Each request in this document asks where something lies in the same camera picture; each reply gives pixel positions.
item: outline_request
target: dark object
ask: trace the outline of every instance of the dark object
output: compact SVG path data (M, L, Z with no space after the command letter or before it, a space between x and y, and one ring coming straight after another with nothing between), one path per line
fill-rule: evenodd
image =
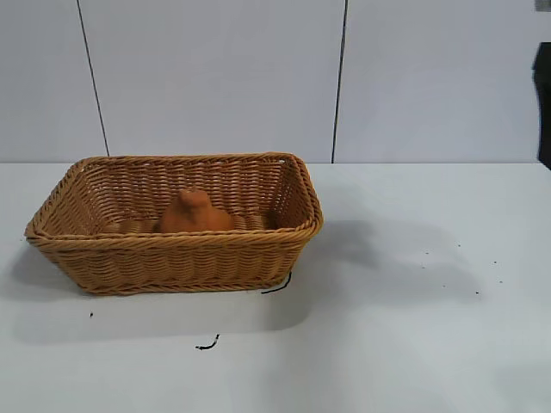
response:
M214 341L213 343L210 345L210 346L195 346L195 348L197 348L198 350L210 350L212 347L214 347L216 345L216 343L218 342L218 337L220 337L220 334L217 334L216 337L214 338Z
M291 282L291 275L293 275L293 271L289 273L289 277L287 277L287 281L285 281L285 284L283 284L281 287L274 288L273 290L269 290L269 291L262 291L261 294L269 294L269 293L275 293L276 291L281 291L283 288L289 285L289 282Z
M551 42L540 44L532 69L540 103L541 135L538 159L551 169Z

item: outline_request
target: black wire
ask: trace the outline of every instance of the black wire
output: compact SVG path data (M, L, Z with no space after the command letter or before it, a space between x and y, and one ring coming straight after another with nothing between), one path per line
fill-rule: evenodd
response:
M275 289L273 289L273 290L262 291L261 294L270 294L270 293L275 293L276 291L282 290L283 288L285 288L286 286L289 285L289 282L291 282L291 275L293 275L293 271L291 271L291 272L289 273L289 277L287 278L287 282L285 282L285 284L283 284L283 286L278 287L278 288L275 288Z

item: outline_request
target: rectangular wicker basket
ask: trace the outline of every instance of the rectangular wicker basket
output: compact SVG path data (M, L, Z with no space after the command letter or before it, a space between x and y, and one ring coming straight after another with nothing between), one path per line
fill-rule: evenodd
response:
M233 231L153 233L177 191L202 189ZM25 235L83 290L112 295L267 288L321 229L297 157L93 157L74 164Z

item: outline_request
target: black mark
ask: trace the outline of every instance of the black mark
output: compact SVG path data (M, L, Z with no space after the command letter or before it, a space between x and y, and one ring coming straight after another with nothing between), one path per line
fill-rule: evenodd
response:
M197 348L198 350L202 351L202 350L210 350L212 347L214 347L216 345L216 343L218 342L218 337L220 337L220 334L217 334L216 337L214 338L214 341L213 343L210 345L210 346L195 346L195 348Z
M275 293L276 291L282 290L283 288L285 288L286 286L289 285L289 282L291 282L291 275L293 275L293 271L291 271L291 272L289 273L289 277L287 278L287 281L286 281L285 284L283 284L281 287L275 288L275 289L273 289L273 290L262 291L261 294Z

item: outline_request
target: woven basket wall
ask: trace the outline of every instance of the woven basket wall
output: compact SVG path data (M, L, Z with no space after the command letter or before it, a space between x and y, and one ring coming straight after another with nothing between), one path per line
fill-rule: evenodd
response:
M183 188L207 191L236 229L153 233ZM228 291L281 283L322 223L293 155L94 157L68 170L25 235L90 293Z

